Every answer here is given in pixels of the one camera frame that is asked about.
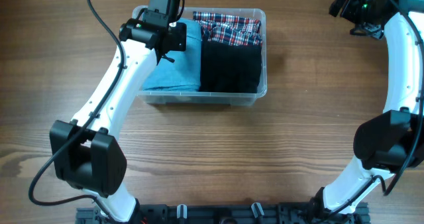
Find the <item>light blue cloth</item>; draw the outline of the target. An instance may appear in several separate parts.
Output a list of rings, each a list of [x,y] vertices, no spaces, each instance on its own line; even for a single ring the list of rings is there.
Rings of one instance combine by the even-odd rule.
[[[142,85],[143,91],[199,91],[201,82],[201,26],[189,19],[180,19],[187,26],[186,50],[169,51]]]

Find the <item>red plaid cloth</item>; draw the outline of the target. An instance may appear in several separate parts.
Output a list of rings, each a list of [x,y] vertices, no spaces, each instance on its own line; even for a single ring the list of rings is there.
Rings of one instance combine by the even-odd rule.
[[[220,13],[193,12],[193,20],[201,25],[202,39],[229,46],[262,46],[261,21]]]

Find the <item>clear plastic storage container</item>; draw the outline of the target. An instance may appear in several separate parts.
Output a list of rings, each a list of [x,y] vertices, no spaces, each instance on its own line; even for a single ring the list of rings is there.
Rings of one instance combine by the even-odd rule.
[[[267,74],[267,47],[266,47],[266,14],[258,8],[212,8],[212,7],[186,7],[182,14],[185,19],[192,19],[193,12],[220,13],[239,17],[258,19],[261,21],[260,36],[262,39],[262,69],[260,82],[256,93],[213,93],[213,92],[191,92],[191,91],[143,91],[137,95],[146,103],[205,103],[225,104],[232,106],[252,106],[255,101],[264,97],[268,91]]]

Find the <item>black cloth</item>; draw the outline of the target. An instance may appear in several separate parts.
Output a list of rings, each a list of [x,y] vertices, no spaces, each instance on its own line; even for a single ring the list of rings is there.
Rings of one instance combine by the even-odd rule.
[[[261,46],[202,42],[200,91],[256,93],[261,73]]]

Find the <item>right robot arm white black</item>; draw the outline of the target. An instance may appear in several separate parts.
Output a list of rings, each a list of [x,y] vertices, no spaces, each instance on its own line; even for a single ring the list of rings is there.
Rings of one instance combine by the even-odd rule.
[[[423,161],[423,0],[334,0],[329,14],[353,23],[351,35],[384,38],[388,47],[383,113],[359,126],[351,161],[305,212],[309,222],[346,223],[376,186],[390,195]]]

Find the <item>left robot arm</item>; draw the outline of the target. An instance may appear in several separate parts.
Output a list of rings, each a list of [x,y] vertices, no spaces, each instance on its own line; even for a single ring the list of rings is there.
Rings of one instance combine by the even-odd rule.
[[[150,0],[113,36],[117,50],[87,103],[69,122],[50,130],[56,177],[92,199],[102,221],[132,223],[138,200],[123,178],[127,159],[118,139],[127,112],[147,77],[169,51],[186,49],[186,26],[179,21],[185,0]]]

